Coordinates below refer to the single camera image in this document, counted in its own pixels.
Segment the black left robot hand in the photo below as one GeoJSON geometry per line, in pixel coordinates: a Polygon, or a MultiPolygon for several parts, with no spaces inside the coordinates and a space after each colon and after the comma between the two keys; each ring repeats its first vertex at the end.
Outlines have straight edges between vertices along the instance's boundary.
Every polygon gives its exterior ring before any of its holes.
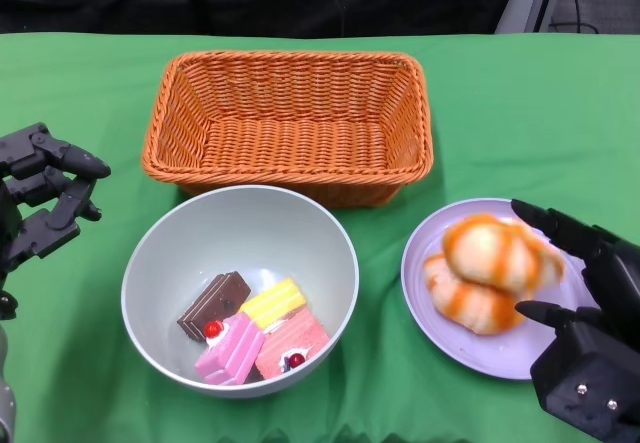
{"type": "Polygon", "coordinates": [[[98,221],[91,201],[110,167],[36,123],[1,138],[1,278],[44,258],[80,233],[79,218],[98,221]]]}

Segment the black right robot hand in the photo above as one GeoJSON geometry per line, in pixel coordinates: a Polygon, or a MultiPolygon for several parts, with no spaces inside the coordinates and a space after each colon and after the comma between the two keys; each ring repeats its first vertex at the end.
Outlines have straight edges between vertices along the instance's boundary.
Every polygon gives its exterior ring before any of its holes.
{"type": "Polygon", "coordinates": [[[513,199],[514,213],[557,248],[584,262],[582,276],[593,300],[624,341],[639,346],[639,246],[598,225],[556,209],[513,199]]]}

